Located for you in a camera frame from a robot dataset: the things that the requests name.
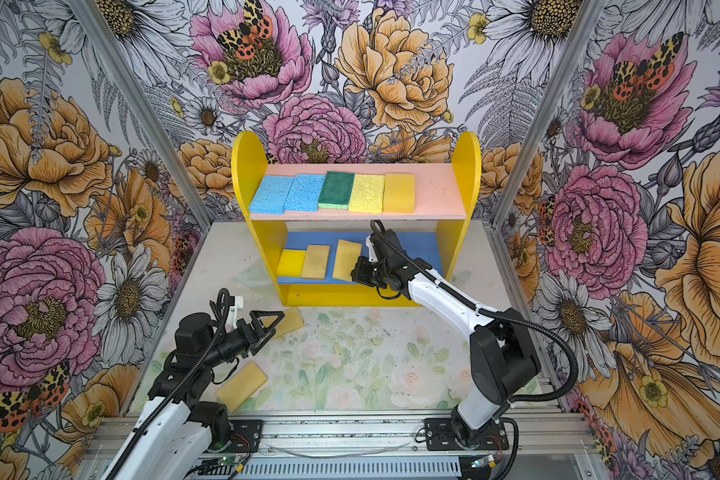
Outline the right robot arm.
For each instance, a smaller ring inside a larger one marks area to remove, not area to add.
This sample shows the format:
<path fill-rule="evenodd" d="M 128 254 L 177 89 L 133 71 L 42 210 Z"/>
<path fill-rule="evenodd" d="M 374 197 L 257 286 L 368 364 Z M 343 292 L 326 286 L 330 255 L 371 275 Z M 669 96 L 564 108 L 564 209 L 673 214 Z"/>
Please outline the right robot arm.
<path fill-rule="evenodd" d="M 454 408 L 451 428 L 466 449 L 523 399 L 519 390 L 540 372 L 529 323 L 514 309 L 498 311 L 469 297 L 426 261 L 411 258 L 397 234 L 371 223 L 368 254 L 360 256 L 352 281 L 378 291 L 389 289 L 456 327 L 467 338 L 472 387 Z"/>

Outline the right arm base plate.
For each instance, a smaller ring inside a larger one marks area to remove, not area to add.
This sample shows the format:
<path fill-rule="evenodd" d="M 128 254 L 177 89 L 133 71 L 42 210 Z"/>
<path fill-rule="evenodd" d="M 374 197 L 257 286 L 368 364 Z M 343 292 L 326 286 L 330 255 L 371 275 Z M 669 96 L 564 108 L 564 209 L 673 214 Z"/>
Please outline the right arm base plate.
<path fill-rule="evenodd" d="M 427 418 L 424 420 L 424 434 L 428 451 L 498 452 L 509 448 L 504 424 L 496 421 L 489 421 L 474 430 L 455 418 Z"/>

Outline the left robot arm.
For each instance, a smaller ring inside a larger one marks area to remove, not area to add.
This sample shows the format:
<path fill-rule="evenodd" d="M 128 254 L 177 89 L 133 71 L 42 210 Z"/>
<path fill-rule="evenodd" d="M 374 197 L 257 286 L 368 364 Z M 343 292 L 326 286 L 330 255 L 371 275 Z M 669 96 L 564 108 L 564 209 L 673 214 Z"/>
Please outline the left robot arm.
<path fill-rule="evenodd" d="M 271 340 L 283 311 L 250 312 L 228 330 L 222 319 L 199 312 L 175 332 L 175 349 L 154 380 L 135 426 L 103 473 L 104 479 L 183 479 L 200 456 L 224 449 L 232 430 L 228 408 L 203 401 L 214 368 L 253 356 Z"/>

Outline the light blue sponge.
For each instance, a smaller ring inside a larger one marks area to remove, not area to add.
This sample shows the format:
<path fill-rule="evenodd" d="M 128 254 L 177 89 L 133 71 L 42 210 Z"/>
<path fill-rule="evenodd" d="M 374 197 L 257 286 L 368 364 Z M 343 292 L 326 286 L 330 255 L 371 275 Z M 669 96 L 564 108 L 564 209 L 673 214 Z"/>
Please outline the light blue sponge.
<path fill-rule="evenodd" d="M 263 177 L 249 207 L 252 214 L 282 215 L 294 178 L 289 176 Z"/>

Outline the green scouring sponge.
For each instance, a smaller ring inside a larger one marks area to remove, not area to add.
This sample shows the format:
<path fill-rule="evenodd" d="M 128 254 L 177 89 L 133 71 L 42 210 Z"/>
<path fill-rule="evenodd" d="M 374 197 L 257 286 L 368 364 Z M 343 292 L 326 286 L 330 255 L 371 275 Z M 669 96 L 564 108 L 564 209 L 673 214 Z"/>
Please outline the green scouring sponge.
<path fill-rule="evenodd" d="M 348 210 L 354 179 L 354 173 L 327 172 L 318 198 L 318 207 L 320 209 Z"/>

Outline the bright yellow square sponge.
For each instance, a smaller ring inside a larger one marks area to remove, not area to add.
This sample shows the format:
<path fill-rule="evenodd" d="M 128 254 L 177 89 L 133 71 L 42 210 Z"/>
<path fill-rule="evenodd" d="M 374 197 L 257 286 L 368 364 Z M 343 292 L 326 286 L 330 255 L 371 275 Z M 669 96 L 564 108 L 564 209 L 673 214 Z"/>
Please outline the bright yellow square sponge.
<path fill-rule="evenodd" d="M 305 258 L 305 250 L 284 249 L 281 252 L 277 264 L 277 276 L 287 278 L 300 278 Z"/>

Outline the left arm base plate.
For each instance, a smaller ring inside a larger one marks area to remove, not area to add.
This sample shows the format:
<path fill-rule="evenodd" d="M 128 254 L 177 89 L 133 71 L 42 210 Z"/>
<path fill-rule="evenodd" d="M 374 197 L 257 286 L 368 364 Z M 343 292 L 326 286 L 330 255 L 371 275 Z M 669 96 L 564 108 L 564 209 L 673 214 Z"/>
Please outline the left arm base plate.
<path fill-rule="evenodd" d="M 203 454 L 253 454 L 259 451 L 261 420 L 228 420 L 226 426 L 214 422 L 201 427 L 210 434 L 207 442 L 200 440 L 206 446 Z"/>

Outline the speckled yellow sponge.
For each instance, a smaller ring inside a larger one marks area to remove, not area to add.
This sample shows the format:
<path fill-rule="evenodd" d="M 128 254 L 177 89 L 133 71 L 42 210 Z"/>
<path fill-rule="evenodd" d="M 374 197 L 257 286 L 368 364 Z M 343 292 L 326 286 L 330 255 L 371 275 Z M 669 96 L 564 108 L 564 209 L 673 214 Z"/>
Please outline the speckled yellow sponge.
<path fill-rule="evenodd" d="M 380 214 L 383 211 L 385 177 L 356 174 L 348 209 L 354 213 Z"/>

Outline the tan yellow sponge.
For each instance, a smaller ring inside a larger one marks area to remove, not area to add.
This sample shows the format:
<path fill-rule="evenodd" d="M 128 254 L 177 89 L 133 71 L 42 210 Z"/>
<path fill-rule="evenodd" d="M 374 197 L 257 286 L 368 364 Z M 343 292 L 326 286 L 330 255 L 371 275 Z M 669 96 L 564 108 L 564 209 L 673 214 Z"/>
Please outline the tan yellow sponge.
<path fill-rule="evenodd" d="M 281 338 L 304 327 L 303 316 L 298 308 L 287 308 L 284 313 L 284 318 L 276 326 L 274 339 Z"/>
<path fill-rule="evenodd" d="M 259 391 L 267 380 L 264 371 L 255 362 L 249 362 L 218 389 L 217 400 L 224 404 L 229 412 L 235 412 Z"/>
<path fill-rule="evenodd" d="M 362 245 L 360 243 L 340 239 L 336 248 L 332 279 L 352 282 L 352 271 L 361 255 Z"/>

